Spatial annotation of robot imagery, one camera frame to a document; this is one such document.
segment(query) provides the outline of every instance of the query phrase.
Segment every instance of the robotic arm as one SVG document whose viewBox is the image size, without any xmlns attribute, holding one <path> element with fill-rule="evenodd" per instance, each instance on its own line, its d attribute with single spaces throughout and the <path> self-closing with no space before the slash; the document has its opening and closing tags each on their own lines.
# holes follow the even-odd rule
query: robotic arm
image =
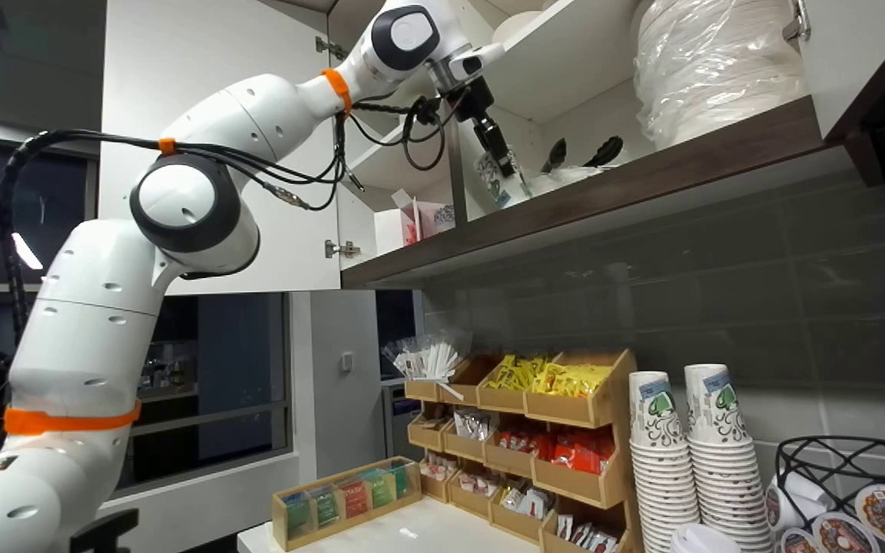
<svg viewBox="0 0 885 553">
<path fill-rule="evenodd" d="M 60 553 L 92 523 L 121 477 L 168 284 L 236 274 L 259 251 L 259 225 L 241 201 L 247 175 L 175 145 L 283 161 L 316 123 L 395 92 L 428 63 L 443 96 L 460 99 L 457 118 L 474 119 L 495 165 L 515 175 L 477 78 L 493 55 L 498 49 L 471 49 L 446 0 L 389 0 L 341 69 L 308 82 L 271 74 L 235 82 L 167 128 L 172 143 L 130 196 L 137 223 L 81 225 L 31 312 L 11 370 L 0 553 Z"/>
</svg>

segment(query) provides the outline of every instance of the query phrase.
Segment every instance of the white robotic arm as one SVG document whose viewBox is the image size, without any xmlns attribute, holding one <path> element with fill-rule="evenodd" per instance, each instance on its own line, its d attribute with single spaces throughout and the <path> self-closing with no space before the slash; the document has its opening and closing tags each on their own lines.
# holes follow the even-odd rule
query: white robotic arm
<svg viewBox="0 0 885 553">
<path fill-rule="evenodd" d="M 395 92 L 432 63 L 443 96 L 479 96 L 477 53 L 446 0 L 389 0 L 341 69 L 308 82 L 251 78 L 183 119 L 132 192 L 137 223 L 87 223 L 54 261 L 11 370 L 14 402 L 0 448 L 0 553 L 60 553 L 112 499 L 140 418 L 140 379 L 167 287 L 175 276 L 243 272 L 259 225 L 243 207 L 243 173 L 180 145 L 219 145 L 283 161 L 316 123 L 354 101 Z M 485 106 L 460 101 L 485 152 L 512 165 Z"/>
</svg>

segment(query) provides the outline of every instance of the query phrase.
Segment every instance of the ceiling light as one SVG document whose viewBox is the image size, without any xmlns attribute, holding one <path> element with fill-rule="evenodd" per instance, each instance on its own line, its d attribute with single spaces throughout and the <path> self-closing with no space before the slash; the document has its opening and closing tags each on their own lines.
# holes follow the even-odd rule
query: ceiling light
<svg viewBox="0 0 885 553">
<path fill-rule="evenodd" d="M 39 259 L 34 256 L 34 250 L 21 240 L 21 234 L 14 234 L 16 251 L 24 261 L 24 269 L 31 272 L 45 272 Z"/>
</svg>

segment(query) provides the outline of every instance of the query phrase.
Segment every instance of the stack of paper cups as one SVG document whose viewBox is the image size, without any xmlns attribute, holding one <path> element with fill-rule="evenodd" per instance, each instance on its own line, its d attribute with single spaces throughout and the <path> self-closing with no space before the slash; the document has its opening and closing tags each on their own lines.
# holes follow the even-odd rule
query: stack of paper cups
<svg viewBox="0 0 885 553">
<path fill-rule="evenodd" d="M 740 549 L 772 549 L 768 515 L 754 436 L 728 380 L 717 364 L 685 367 L 691 410 L 691 464 L 701 518 Z"/>
<path fill-rule="evenodd" d="M 683 525 L 699 525 L 689 443 L 668 373 L 629 376 L 629 451 L 648 553 L 670 553 Z"/>
</svg>

